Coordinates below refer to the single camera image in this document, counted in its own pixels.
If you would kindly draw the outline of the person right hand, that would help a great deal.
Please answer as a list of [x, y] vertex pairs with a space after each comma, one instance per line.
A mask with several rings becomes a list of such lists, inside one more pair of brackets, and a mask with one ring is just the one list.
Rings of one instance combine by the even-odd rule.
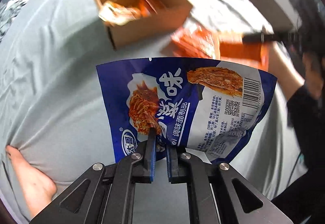
[[318, 100], [322, 94], [324, 80], [319, 70], [319, 61], [311, 53], [304, 53], [302, 61], [305, 67], [305, 85], [312, 98]]

